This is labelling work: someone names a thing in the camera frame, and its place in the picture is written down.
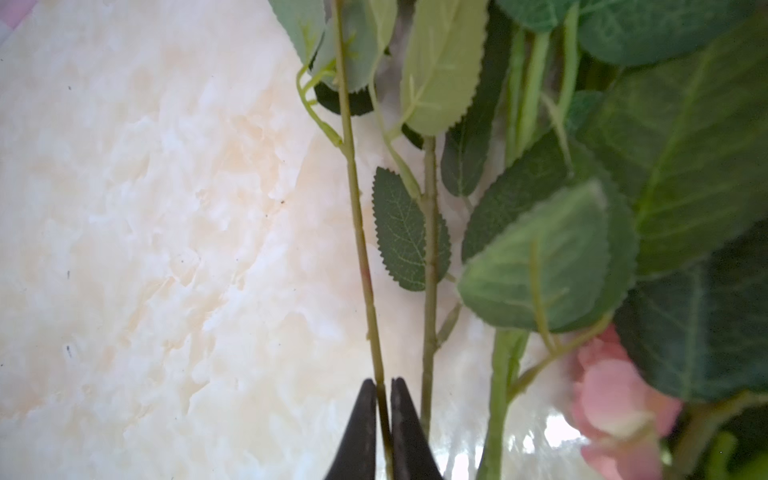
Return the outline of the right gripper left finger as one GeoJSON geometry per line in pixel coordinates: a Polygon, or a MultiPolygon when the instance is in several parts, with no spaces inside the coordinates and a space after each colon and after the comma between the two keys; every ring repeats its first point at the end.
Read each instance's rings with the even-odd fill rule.
{"type": "Polygon", "coordinates": [[[377,444],[376,385],[362,382],[325,480],[374,480],[377,444]]]}

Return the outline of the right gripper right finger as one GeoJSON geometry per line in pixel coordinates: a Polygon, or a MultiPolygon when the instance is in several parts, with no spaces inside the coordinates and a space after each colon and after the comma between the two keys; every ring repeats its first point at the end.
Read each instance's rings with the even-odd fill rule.
{"type": "Polygon", "coordinates": [[[395,480],[442,480],[402,377],[392,379],[392,441],[395,480]]]}

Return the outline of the dark blue rose stem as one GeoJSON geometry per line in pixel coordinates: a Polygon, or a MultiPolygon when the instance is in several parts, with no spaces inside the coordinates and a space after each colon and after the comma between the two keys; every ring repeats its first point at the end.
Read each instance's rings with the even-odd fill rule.
{"type": "Polygon", "coordinates": [[[367,338],[377,397],[377,421],[383,441],[386,475],[394,479],[393,441],[384,385],[384,362],[370,274],[360,201],[350,96],[374,92],[378,63],[388,48],[397,8],[391,1],[272,1],[273,13],[302,62],[296,88],[308,115],[344,155],[362,291],[367,338]],[[336,132],[314,111],[317,100],[308,92],[326,83],[336,91],[342,131],[336,132]]]}

